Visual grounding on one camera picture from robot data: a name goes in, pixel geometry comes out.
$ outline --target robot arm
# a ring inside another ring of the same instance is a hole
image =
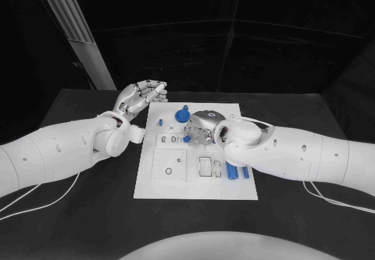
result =
[[[253,121],[229,116],[207,129],[230,165],[290,180],[334,183],[375,196],[373,144],[287,127],[261,129]]]
[[[40,128],[0,146],[0,197],[31,185],[70,177],[116,157],[144,129],[129,120],[150,102],[167,102],[165,83],[142,81],[122,90],[112,111],[92,119]]]

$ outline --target table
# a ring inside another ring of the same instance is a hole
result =
[[[112,109],[116,91],[63,89],[41,127],[92,118]],[[318,94],[170,92],[171,102],[239,103],[242,116],[334,138],[343,132]],[[132,120],[144,127],[147,108]],[[297,181],[253,171],[258,201],[132,199],[141,145],[82,172],[65,198],[50,207],[0,222],[0,258],[118,259],[167,237],[239,231],[282,238],[340,259],[375,259],[375,216],[328,204]],[[43,184],[1,216],[53,202],[75,177]],[[317,183],[321,193],[372,207],[366,193]],[[30,188],[0,199],[4,206]]]

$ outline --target blue object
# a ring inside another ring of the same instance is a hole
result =
[[[227,162],[226,162],[226,173],[227,173],[229,180],[238,179],[236,167],[230,165]]]
[[[183,142],[189,142],[190,141],[190,136],[187,135],[184,138],[183,138]]]
[[[187,110],[189,110],[189,107],[187,107],[187,105],[184,105],[183,109],[176,112],[174,117],[180,123],[186,123],[190,118],[190,112]]]
[[[248,176],[248,167],[242,167],[242,169],[243,169],[243,177],[245,177],[245,179],[248,179],[249,178],[249,176]]]

